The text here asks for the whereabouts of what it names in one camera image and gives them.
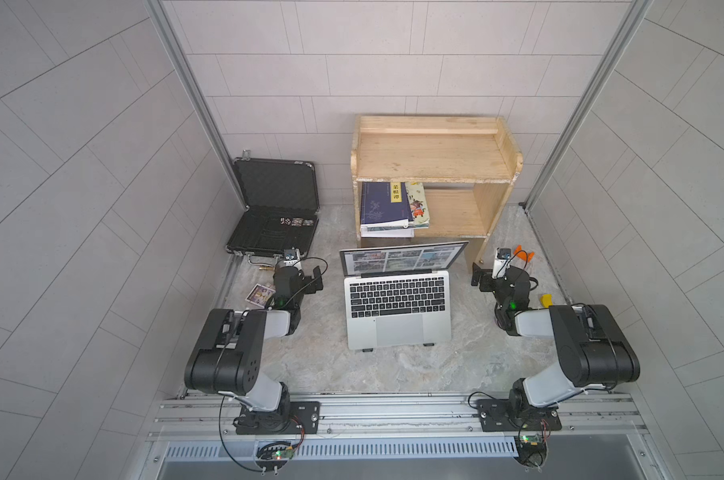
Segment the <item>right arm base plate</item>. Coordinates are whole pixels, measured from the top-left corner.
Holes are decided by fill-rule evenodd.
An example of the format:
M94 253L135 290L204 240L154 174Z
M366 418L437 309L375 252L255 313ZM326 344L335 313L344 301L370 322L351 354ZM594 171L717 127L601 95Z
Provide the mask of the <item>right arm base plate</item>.
M508 399L483 398L472 402L482 431L522 432L561 431L563 426L556 407L516 407Z

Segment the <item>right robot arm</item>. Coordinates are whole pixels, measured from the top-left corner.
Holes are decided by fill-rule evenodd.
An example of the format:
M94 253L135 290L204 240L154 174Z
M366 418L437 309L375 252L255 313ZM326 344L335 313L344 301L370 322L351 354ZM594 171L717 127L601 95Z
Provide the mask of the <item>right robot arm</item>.
M639 379L639 358L608 307L576 303L533 309L529 294L538 280L514 266L494 273L474 265L471 284L494 294L496 323L505 333L552 339L557 352L552 365L516 380L506 399L468 401L485 432L540 427L557 431L562 428L559 403Z

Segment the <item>silver laptop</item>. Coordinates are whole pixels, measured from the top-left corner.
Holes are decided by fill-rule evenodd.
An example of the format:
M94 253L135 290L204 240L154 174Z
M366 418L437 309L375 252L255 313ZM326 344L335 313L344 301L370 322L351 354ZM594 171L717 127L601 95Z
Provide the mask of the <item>silver laptop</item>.
M349 348L451 340L448 269L467 246L453 241L342 250Z

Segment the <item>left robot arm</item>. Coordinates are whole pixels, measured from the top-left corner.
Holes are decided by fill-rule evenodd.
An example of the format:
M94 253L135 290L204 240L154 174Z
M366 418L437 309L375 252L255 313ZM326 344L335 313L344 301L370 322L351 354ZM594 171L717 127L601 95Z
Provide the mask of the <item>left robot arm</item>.
M239 402L233 421L239 435L315 434L321 404L291 400L287 385L262 372L263 345L295 333L301 302L321 291L326 269L310 275L297 266L278 267L275 293L261 308L235 311L213 309L192 349L184 371L190 390L217 394Z

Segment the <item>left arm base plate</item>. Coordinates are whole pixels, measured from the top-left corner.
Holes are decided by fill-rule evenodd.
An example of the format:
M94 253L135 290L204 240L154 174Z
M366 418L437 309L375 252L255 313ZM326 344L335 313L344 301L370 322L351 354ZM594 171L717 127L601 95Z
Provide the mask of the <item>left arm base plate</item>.
M291 402L274 412L254 412L242 407L234 420L238 435L316 434L320 419L320 402Z

